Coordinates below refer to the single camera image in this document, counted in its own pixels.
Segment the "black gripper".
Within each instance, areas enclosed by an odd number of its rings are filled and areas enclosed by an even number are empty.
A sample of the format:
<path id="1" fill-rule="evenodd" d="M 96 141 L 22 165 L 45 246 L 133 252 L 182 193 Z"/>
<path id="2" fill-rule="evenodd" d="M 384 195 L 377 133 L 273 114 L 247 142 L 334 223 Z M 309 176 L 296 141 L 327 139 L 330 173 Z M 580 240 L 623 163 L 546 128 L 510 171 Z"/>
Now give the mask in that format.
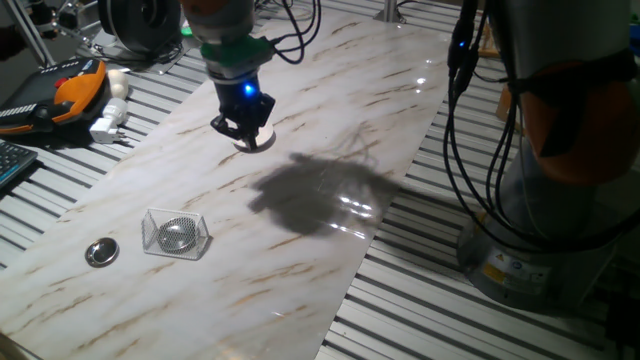
<path id="1" fill-rule="evenodd" d="M 238 128 L 245 128 L 243 142 L 249 151 L 258 148 L 259 127 L 266 124 L 275 99 L 261 90 L 257 74 L 249 75 L 234 82 L 214 83 L 219 100 L 219 112 L 210 126 L 218 133 L 233 140 L 241 139 L 241 131 L 228 125 L 234 122 Z"/>

